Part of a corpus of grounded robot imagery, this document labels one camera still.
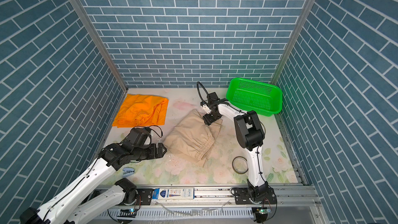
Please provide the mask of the orange shorts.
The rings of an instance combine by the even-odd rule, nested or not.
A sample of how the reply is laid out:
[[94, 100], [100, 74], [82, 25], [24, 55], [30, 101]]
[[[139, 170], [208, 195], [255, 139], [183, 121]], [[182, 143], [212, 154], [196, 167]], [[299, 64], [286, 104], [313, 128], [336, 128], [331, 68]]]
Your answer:
[[112, 123], [117, 128], [164, 125], [169, 100], [154, 95], [128, 94]]

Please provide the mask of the blue white small clip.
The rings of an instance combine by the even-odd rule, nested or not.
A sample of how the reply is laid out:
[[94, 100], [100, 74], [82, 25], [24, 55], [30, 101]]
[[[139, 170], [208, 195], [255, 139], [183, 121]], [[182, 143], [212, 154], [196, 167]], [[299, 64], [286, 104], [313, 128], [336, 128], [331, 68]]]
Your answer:
[[134, 168], [130, 168], [130, 167], [125, 167], [122, 170], [122, 177], [123, 178], [127, 178], [129, 176], [132, 176], [135, 174], [135, 169]]

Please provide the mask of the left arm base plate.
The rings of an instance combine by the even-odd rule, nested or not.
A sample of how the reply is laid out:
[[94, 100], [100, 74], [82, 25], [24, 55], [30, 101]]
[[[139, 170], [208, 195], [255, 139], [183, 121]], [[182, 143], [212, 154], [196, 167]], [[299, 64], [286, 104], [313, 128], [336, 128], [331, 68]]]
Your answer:
[[152, 201], [153, 189], [134, 189], [130, 190], [125, 194], [123, 204], [124, 205], [150, 205]]

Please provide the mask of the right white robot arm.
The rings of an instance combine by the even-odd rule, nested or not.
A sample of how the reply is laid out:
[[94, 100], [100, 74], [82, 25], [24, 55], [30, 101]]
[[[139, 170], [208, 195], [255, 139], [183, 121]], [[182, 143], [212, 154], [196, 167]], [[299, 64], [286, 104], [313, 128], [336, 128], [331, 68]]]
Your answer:
[[201, 107], [206, 112], [203, 120], [211, 125], [221, 117], [234, 122], [237, 141], [245, 150], [248, 165], [248, 194], [252, 202], [276, 203], [276, 196], [266, 180], [262, 164], [262, 145], [265, 130], [255, 111], [244, 112], [231, 106], [227, 99], [221, 99], [215, 92], [207, 93], [206, 99], [201, 98]]

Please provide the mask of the white blue paper box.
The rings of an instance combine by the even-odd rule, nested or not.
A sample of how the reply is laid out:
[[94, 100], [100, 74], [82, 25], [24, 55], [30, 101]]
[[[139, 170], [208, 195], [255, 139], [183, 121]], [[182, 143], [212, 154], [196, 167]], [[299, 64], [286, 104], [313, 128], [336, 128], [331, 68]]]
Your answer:
[[152, 200], [192, 200], [193, 187], [156, 188], [152, 193]]

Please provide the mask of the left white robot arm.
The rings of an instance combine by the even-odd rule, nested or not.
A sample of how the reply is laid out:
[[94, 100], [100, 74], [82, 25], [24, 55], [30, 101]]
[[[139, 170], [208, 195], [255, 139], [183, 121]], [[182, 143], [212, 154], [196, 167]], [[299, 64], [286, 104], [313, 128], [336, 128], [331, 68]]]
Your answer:
[[150, 127], [132, 128], [119, 143], [104, 147], [94, 162], [62, 190], [38, 208], [29, 207], [20, 215], [22, 224], [86, 224], [97, 215], [118, 205], [141, 206], [136, 186], [127, 178], [118, 180], [109, 190], [83, 203], [98, 185], [131, 162], [163, 158], [162, 143], [153, 143]]

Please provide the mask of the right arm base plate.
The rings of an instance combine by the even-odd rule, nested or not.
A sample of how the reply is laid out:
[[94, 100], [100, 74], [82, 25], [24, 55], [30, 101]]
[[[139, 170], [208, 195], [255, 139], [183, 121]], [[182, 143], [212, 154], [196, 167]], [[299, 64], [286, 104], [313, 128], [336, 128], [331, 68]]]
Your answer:
[[277, 204], [277, 197], [272, 187], [266, 189], [255, 189], [233, 187], [230, 189], [235, 204], [237, 205], [249, 205], [249, 204]]

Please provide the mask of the green plastic basket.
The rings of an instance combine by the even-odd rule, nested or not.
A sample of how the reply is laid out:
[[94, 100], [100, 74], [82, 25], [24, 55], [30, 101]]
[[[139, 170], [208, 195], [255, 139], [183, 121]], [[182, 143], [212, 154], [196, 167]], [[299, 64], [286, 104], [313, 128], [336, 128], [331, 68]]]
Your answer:
[[283, 92], [279, 87], [245, 78], [230, 81], [226, 98], [244, 111], [267, 117], [280, 113], [283, 108]]

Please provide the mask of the beige shorts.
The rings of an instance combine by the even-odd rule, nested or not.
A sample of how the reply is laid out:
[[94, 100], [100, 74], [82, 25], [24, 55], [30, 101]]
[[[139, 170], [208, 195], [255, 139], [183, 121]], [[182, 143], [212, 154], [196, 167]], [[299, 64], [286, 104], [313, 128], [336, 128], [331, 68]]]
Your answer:
[[192, 110], [163, 141], [167, 150], [198, 167], [207, 161], [221, 131], [222, 120], [206, 125], [203, 116]]

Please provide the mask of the aluminium front rail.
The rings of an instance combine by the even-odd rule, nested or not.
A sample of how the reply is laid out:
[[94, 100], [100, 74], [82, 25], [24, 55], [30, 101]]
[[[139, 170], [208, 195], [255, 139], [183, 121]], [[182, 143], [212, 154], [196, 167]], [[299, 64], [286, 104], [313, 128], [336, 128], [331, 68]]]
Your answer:
[[[272, 206], [272, 207], [315, 207], [320, 206], [320, 199], [313, 186], [303, 186], [300, 184], [281, 184], [270, 185], [274, 189], [277, 197], [277, 204], [249, 204], [237, 205], [230, 193], [233, 187], [245, 188], [243, 185], [210, 185], [210, 186], [192, 186], [194, 188], [194, 199], [192, 200], [152, 200], [150, 205], [143, 207], [232, 207], [232, 206]], [[140, 186], [137, 189], [150, 188], [155, 186]]]

